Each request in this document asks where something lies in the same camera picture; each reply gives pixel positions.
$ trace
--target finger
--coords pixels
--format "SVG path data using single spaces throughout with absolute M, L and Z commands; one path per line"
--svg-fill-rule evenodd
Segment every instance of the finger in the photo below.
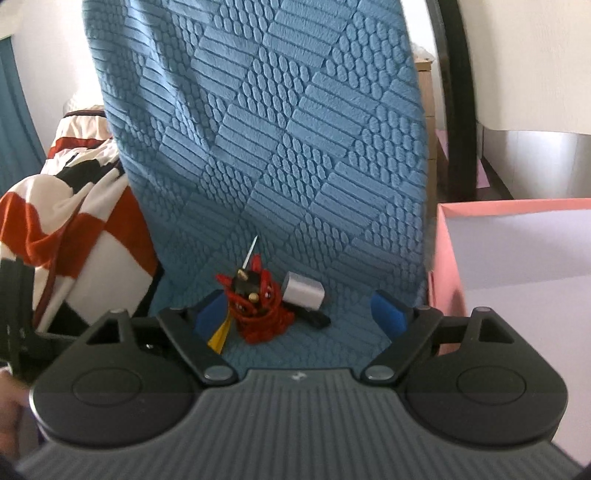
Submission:
M 6 369 L 0 371 L 0 389 L 2 396 L 23 407 L 29 406 L 29 388 L 14 378 Z

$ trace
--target pink floor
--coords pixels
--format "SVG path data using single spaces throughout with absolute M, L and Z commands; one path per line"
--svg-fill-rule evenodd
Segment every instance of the pink floor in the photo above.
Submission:
M 443 152 L 445 153 L 445 156 L 447 157 L 447 130 L 435 130 L 435 132 L 437 134 L 437 138 L 439 139 L 439 143 L 441 144 Z M 476 188 L 484 189 L 486 187 L 490 187 L 491 184 L 488 183 L 488 178 L 486 177 L 486 173 L 484 171 L 484 168 L 482 167 L 482 162 L 479 159 L 477 159 L 477 162 L 478 162 L 478 165 L 476 166 L 476 168 L 477 168 Z

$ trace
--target teal curtain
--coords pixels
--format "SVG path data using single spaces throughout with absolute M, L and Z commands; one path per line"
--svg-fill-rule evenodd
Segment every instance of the teal curtain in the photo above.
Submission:
M 0 195 L 23 178 L 39 173 L 44 160 L 8 37 L 0 40 Z

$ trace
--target gray ribbed surface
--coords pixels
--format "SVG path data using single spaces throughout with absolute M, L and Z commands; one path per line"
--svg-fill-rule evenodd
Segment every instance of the gray ribbed surface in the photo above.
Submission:
M 30 480 L 566 480 L 580 471 L 549 443 L 496 453 L 447 443 L 394 392 L 348 370 L 303 374 L 251 371 L 206 391 L 158 439 L 111 452 L 51 444 L 20 471 Z

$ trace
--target metal pin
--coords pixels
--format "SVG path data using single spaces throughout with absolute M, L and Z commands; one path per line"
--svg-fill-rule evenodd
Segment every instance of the metal pin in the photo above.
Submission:
M 246 270 L 247 266 L 248 266 L 248 262 L 250 262 L 251 260 L 251 256 L 252 256 L 252 252 L 255 249 L 255 245 L 256 245 L 256 241 L 258 240 L 258 235 L 255 237 L 255 239 L 252 241 L 251 247 L 248 250 L 248 253 L 246 254 L 246 258 L 244 259 L 244 263 L 242 264 L 242 269 Z

